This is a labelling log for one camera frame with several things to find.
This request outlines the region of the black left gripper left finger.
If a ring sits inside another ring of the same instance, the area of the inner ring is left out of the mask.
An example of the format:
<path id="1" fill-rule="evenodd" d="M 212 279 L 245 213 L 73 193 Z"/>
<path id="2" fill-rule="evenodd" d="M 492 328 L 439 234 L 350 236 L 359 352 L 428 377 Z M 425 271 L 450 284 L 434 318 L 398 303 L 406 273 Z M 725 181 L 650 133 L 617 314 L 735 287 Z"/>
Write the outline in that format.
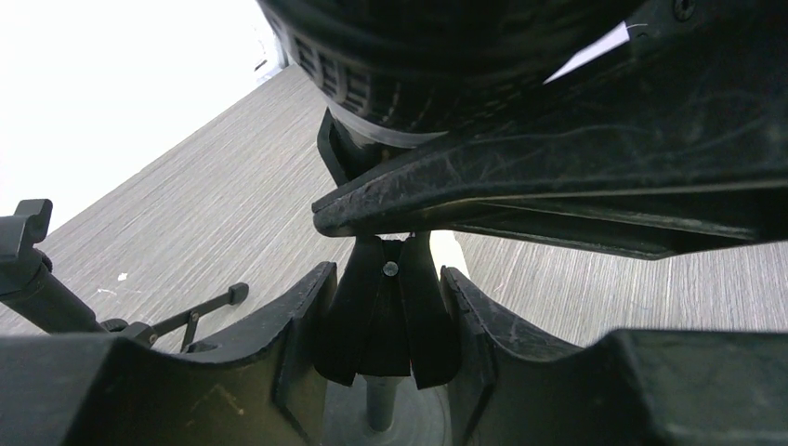
<path id="1" fill-rule="evenodd" d="M 322 262 L 284 295 L 166 354 L 119 336 L 1 341 L 5 445 L 315 445 L 326 381 L 314 316 L 336 286 Z"/>

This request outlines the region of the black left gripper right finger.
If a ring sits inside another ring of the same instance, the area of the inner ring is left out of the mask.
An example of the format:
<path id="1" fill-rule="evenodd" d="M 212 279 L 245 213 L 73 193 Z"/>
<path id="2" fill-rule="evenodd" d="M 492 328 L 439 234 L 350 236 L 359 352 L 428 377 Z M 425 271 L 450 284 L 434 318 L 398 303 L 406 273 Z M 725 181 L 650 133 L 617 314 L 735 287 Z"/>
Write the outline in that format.
<path id="1" fill-rule="evenodd" d="M 619 329 L 579 348 L 442 272 L 456 445 L 783 445 L 787 337 Z"/>

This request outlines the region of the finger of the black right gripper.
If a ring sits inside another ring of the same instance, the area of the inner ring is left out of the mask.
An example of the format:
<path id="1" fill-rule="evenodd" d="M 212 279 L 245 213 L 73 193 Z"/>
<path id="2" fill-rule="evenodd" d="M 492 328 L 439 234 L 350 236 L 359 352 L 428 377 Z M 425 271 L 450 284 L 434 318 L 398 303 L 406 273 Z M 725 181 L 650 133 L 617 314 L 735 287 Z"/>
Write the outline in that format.
<path id="1" fill-rule="evenodd" d="M 330 237 L 457 230 L 660 259 L 787 238 L 787 5 L 700 1 L 316 202 Z"/>

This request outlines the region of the beige microphone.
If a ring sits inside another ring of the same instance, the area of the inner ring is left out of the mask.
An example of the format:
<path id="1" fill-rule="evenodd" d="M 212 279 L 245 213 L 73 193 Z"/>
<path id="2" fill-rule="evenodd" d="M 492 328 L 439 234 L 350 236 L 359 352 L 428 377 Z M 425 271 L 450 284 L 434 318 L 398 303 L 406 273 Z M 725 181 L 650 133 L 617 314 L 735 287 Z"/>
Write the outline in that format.
<path id="1" fill-rule="evenodd" d="M 466 259 L 461 244 L 456 240 L 451 230 L 435 230 L 429 237 L 430 253 L 433 259 L 436 274 L 444 267 L 455 268 L 470 278 Z"/>

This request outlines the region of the black round-base stand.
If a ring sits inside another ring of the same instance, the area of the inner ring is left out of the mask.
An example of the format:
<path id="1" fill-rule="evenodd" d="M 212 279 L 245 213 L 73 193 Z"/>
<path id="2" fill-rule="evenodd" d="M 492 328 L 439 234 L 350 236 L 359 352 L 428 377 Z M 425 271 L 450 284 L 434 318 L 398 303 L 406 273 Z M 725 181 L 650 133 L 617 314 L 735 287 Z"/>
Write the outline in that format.
<path id="1" fill-rule="evenodd" d="M 329 386 L 324 445 L 448 445 L 461 363 L 427 231 L 361 235 L 322 310 L 314 364 Z"/>

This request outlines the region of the black microphone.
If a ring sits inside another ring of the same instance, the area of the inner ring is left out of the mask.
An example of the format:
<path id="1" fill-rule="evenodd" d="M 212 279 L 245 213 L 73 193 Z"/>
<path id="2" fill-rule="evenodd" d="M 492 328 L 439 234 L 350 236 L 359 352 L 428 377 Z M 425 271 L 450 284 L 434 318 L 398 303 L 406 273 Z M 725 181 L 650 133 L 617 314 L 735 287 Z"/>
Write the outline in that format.
<path id="1" fill-rule="evenodd" d="M 524 100 L 636 1 L 267 0 L 285 50 L 344 128 L 413 148 Z"/>

